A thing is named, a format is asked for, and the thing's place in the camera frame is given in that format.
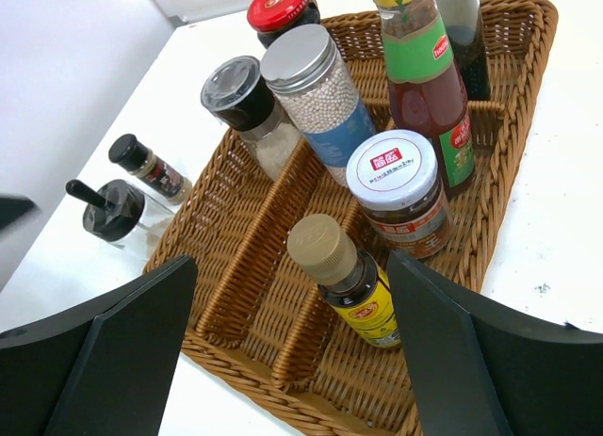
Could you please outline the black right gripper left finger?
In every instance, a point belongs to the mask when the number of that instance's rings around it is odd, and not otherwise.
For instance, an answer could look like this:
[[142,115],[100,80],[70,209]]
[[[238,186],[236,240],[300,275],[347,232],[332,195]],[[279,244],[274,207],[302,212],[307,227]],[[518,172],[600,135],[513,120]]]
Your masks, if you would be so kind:
[[192,257],[1,334],[4,435],[156,435],[187,327]]

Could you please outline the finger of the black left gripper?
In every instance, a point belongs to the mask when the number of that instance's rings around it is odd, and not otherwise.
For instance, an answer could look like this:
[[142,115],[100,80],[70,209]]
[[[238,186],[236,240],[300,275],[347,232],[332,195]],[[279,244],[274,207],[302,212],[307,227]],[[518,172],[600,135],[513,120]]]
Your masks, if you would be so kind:
[[2,195],[0,197],[0,228],[7,229],[10,225],[37,211],[38,206],[26,196]]

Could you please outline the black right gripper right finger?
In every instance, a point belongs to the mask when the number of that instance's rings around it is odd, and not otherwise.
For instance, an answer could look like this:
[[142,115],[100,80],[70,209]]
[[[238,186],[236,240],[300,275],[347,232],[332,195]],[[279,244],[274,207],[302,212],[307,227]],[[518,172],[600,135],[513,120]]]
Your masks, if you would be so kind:
[[601,334],[518,312],[403,251],[386,271],[424,434],[601,434]]

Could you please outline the clear glass shaker jar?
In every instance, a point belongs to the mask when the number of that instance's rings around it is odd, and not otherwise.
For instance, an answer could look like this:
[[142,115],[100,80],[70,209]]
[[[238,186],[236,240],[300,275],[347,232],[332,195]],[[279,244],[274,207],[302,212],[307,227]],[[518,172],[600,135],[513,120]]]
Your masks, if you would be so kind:
[[65,190],[87,204],[82,216],[86,232],[144,259],[155,251],[174,217],[165,205],[122,179],[98,190],[72,179]]

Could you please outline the small black pepper grinder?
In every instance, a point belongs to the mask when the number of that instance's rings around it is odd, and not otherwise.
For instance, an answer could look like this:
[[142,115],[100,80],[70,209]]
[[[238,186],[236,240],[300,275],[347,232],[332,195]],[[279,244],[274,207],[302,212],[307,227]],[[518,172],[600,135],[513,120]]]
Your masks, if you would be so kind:
[[141,180],[171,205],[183,203],[190,190],[190,180],[142,144],[135,135],[118,137],[108,151],[108,159]]

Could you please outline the yellow label sesame oil bottle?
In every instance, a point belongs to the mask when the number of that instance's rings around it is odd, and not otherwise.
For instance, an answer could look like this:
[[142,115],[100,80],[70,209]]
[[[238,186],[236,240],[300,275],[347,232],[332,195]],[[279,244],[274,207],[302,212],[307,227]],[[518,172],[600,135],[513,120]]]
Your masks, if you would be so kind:
[[327,304],[360,337],[374,347],[401,346],[386,272],[334,218],[313,214],[300,219],[286,247]]

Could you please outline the white lid red label jar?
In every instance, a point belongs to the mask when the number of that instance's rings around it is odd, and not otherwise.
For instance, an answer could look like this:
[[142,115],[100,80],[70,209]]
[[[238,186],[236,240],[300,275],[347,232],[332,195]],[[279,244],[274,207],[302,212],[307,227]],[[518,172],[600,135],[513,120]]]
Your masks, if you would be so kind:
[[448,242],[448,198],[434,148],[425,137],[401,129],[371,137],[351,155],[346,180],[390,249],[424,259]]

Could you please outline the clear salt grinder black top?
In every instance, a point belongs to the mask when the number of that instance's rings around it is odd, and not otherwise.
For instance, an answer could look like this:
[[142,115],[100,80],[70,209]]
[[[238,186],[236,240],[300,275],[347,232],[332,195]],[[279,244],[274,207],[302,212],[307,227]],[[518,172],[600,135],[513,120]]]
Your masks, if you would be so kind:
[[302,138],[252,56],[221,64],[204,82],[201,104],[238,133],[258,166],[277,181]]

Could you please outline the green label chili sauce bottle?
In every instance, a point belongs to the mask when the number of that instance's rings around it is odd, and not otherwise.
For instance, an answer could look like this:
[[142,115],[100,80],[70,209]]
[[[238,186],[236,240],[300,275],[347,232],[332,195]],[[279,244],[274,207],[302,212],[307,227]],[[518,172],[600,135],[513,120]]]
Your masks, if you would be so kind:
[[452,197],[475,172],[467,94],[435,0],[373,0],[381,18],[390,112],[427,138]]

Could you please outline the silver lid white pepper jar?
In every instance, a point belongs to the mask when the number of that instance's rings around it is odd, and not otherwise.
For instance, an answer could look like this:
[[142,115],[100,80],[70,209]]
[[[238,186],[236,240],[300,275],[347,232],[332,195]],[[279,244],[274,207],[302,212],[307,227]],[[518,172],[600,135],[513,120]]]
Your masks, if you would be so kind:
[[260,72],[334,181],[346,186],[350,156],[376,129],[327,29],[287,31],[268,47]]

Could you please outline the red lid chili sauce jar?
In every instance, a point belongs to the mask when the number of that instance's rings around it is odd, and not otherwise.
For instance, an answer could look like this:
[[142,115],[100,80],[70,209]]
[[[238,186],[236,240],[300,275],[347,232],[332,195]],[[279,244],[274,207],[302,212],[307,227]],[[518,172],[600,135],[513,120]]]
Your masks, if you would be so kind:
[[252,0],[247,9],[247,22],[266,49],[285,32],[320,21],[316,0]]

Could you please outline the tall dark soy sauce bottle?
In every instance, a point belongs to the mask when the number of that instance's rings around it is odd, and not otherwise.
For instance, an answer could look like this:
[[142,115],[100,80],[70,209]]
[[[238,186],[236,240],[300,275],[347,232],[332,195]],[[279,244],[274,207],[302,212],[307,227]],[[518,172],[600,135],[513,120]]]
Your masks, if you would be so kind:
[[472,101],[490,99],[481,0],[436,0],[456,64]]

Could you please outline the brown wicker divided basket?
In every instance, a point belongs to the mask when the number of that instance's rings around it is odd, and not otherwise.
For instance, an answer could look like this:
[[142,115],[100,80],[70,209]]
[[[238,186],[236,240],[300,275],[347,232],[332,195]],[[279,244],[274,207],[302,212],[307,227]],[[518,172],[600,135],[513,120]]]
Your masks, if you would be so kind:
[[[452,234],[432,269],[480,291],[522,159],[558,12],[547,0],[483,0],[492,99],[473,101],[469,187],[450,204]],[[418,435],[403,354],[370,346],[288,257],[301,218],[324,213],[384,264],[388,252],[349,191],[306,143],[280,179],[261,175],[228,131],[148,262],[182,255],[198,274],[183,353],[308,435]]]

